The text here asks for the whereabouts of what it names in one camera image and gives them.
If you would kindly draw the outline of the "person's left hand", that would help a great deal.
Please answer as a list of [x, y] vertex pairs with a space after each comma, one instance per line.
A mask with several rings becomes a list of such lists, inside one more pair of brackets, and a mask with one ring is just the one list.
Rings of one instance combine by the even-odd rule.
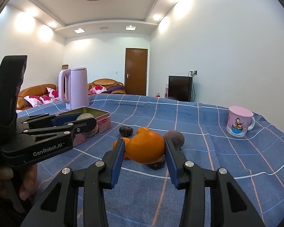
[[38, 189], [37, 164], [19, 173], [15, 173], [9, 167], [0, 168], [0, 195], [4, 198], [9, 198], [7, 183], [10, 181], [16, 183], [20, 199], [27, 200]]

